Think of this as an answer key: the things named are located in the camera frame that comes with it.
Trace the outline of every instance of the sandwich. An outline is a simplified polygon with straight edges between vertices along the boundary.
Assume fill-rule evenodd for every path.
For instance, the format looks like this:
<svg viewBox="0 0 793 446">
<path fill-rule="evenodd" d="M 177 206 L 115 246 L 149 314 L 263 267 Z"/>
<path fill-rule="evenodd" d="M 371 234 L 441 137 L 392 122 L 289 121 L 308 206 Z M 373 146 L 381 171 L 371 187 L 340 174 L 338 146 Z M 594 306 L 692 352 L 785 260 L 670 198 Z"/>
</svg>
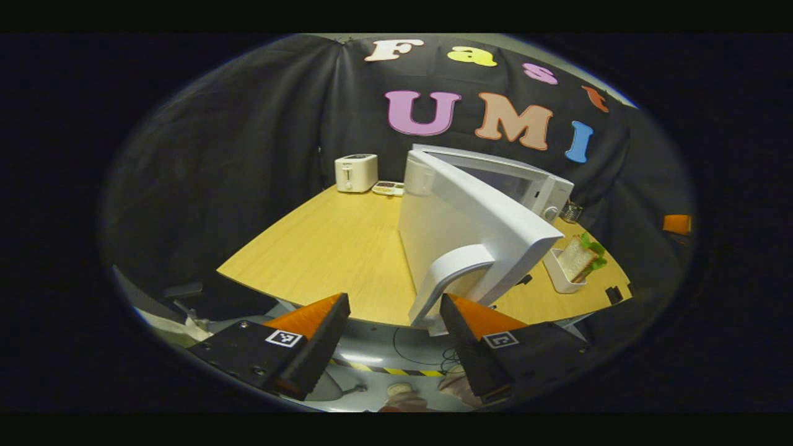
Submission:
<svg viewBox="0 0 793 446">
<path fill-rule="evenodd" d="M 589 235 L 574 236 L 564 251 L 558 256 L 559 266 L 571 283 L 582 283 L 594 270 L 606 266 L 603 254 L 606 249 L 597 242 L 591 242 Z"/>
</svg>

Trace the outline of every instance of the microwave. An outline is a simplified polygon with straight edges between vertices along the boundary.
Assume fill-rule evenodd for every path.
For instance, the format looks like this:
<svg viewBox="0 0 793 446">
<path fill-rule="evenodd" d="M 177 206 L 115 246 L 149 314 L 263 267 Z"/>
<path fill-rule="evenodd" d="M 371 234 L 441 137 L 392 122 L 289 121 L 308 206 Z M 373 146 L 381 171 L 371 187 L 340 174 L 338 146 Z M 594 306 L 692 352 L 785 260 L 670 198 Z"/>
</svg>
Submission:
<svg viewBox="0 0 793 446">
<path fill-rule="evenodd" d="M 487 183 L 551 224 L 573 192 L 570 181 L 520 161 L 426 144 L 413 144 L 412 148 Z"/>
</svg>

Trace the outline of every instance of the yellow black hazard tape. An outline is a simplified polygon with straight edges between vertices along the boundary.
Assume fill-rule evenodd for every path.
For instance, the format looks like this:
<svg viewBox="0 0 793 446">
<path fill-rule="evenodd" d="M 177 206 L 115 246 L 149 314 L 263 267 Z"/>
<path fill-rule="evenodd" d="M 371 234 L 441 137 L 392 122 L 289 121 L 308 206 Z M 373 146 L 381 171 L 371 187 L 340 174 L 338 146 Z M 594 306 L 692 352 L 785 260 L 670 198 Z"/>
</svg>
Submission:
<svg viewBox="0 0 793 446">
<path fill-rule="evenodd" d="M 351 363 L 350 361 L 345 361 L 344 359 L 336 359 L 336 358 L 331 359 L 331 364 L 335 364 L 337 366 L 342 366 L 342 367 L 354 368 L 355 370 L 361 370 L 361 371 L 387 373 L 389 375 L 445 376 L 442 371 L 437 371 L 437 370 L 402 370 L 400 368 L 375 367 L 375 366 L 367 366 L 366 364 Z"/>
</svg>

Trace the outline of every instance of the white toaster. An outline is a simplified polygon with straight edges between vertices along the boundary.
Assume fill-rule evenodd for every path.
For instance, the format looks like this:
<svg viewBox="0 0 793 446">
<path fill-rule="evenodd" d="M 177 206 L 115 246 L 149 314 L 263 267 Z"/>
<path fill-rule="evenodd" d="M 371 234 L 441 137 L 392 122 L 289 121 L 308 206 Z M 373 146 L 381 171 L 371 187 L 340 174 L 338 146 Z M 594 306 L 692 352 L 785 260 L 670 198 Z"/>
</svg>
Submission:
<svg viewBox="0 0 793 446">
<path fill-rule="evenodd" d="M 377 182 L 377 155 L 361 153 L 335 161 L 336 189 L 340 192 L 366 192 Z"/>
</svg>

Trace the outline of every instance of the bread slice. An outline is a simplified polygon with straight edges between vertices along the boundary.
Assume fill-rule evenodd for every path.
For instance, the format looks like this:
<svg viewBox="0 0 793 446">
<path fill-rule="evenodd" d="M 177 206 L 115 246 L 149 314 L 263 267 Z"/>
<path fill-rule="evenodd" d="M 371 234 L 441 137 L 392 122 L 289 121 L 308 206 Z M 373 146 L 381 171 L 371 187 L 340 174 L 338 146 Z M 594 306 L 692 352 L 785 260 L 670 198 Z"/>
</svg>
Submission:
<svg viewBox="0 0 793 446">
<path fill-rule="evenodd" d="M 581 273 L 592 265 L 597 258 L 597 252 L 590 248 L 584 248 L 581 243 L 581 237 L 573 236 L 567 248 L 559 254 L 557 259 L 561 270 L 565 273 L 565 277 L 571 283 L 580 283 L 584 281 L 584 275 Z"/>
</svg>

